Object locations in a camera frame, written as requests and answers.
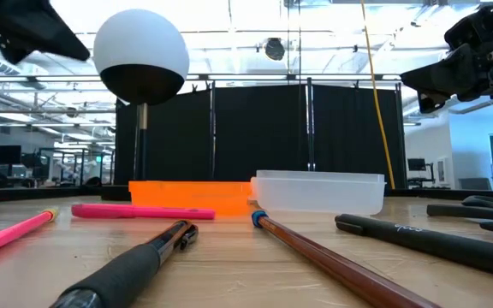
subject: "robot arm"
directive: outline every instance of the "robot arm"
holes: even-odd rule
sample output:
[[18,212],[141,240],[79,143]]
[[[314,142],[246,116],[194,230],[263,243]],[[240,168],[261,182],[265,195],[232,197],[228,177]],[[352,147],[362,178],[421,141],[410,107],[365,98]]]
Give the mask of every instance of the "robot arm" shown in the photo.
[[49,0],[0,0],[0,50],[16,64],[39,50],[86,61],[89,50]]
[[445,59],[401,74],[418,91],[421,113],[442,108],[454,94],[463,102],[493,98],[493,5],[458,21],[444,39],[450,47]]

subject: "sphere on stand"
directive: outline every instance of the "sphere on stand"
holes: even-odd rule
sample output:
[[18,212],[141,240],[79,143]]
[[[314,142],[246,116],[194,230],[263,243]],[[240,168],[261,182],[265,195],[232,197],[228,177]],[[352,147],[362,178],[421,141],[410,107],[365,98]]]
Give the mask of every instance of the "sphere on stand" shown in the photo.
[[164,17],[129,9],[111,16],[94,40],[94,64],[106,87],[131,104],[161,104],[189,70],[184,38]]

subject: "yellow cable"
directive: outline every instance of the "yellow cable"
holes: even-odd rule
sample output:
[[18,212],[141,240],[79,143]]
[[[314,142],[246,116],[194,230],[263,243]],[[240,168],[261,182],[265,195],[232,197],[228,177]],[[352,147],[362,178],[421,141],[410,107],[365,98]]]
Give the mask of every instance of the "yellow cable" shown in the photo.
[[376,105],[377,121],[380,125],[380,132],[382,133],[383,148],[385,150],[385,159],[387,160],[389,179],[391,180],[391,189],[395,189],[395,178],[393,177],[391,158],[389,158],[387,137],[385,136],[385,129],[383,128],[382,113],[380,112],[380,103],[377,100],[376,79],[374,78],[374,64],[372,63],[372,55],[370,53],[371,49],[370,49],[370,40],[368,39],[368,27],[366,26],[365,0],[360,0],[360,6],[363,9],[363,19],[365,20],[366,49],[368,50],[368,61],[370,62],[370,74],[372,77],[372,88],[374,90],[374,104]]

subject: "pink pen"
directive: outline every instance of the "pink pen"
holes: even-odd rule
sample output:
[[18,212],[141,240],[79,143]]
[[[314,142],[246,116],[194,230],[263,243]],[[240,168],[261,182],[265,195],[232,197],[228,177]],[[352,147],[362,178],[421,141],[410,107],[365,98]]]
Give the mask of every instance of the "pink pen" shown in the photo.
[[53,222],[58,216],[58,210],[44,210],[43,213],[36,215],[30,219],[25,220],[10,226],[0,231],[0,247],[7,245],[9,242],[18,239],[22,235],[39,228],[46,222]]
[[181,218],[214,219],[216,212],[208,209],[179,209],[164,207],[137,207],[121,204],[76,204],[72,214],[82,218]]

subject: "black marker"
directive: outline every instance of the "black marker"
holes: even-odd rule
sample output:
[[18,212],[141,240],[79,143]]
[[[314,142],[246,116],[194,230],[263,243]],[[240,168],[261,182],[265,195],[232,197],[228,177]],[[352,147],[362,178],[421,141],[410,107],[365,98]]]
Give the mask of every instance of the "black marker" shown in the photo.
[[336,216],[335,221],[340,230],[405,246],[493,274],[493,243],[347,214]]
[[186,249],[197,235],[197,226],[179,221],[66,289],[51,308],[129,307],[172,252]]

